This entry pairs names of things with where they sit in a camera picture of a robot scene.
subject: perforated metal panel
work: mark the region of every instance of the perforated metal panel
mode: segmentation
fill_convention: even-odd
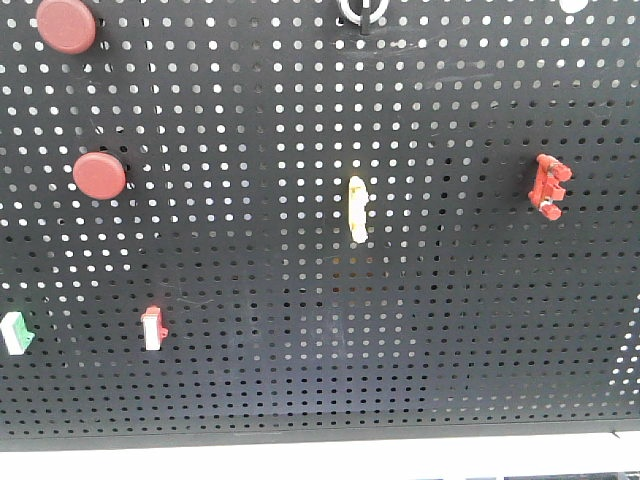
[[[0,4],[0,310],[37,335],[0,448],[640,426],[636,0],[396,0],[369,36],[333,0],[87,4],[77,56]],[[73,184],[98,150],[113,201]]]

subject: red and white component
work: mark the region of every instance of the red and white component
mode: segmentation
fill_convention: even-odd
[[[562,210],[553,202],[564,199],[567,191],[560,186],[560,182],[571,179],[573,172],[551,155],[540,154],[537,161],[538,174],[533,190],[529,192],[529,200],[549,220],[557,220]]]
[[[162,311],[158,307],[149,307],[142,315],[144,328],[144,345],[146,350],[160,350],[162,341],[169,335],[169,330],[162,325]]]

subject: white and red switch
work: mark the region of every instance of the white and red switch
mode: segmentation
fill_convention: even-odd
[[[169,335],[162,325],[162,310],[151,306],[142,314],[142,328],[144,329],[144,345],[146,350],[160,350],[162,341]]]

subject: green component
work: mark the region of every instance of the green component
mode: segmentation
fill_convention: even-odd
[[[21,313],[18,313],[18,318],[15,324],[16,337],[18,337],[18,343],[23,350],[26,350],[31,341],[35,338],[36,334],[27,330],[27,325],[24,323],[24,317]]]
[[[18,345],[22,350],[26,350],[27,347],[31,344],[31,341],[36,336],[35,333],[27,330],[27,325],[24,323],[24,317],[20,312],[11,312],[8,313],[4,318],[3,323],[7,322],[9,325],[12,325],[13,331],[16,333],[16,339],[18,340]]]

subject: green and white switch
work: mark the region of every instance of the green and white switch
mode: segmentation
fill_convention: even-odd
[[[36,336],[27,330],[24,317],[20,312],[7,313],[0,322],[0,331],[9,355],[24,355],[29,344]]]

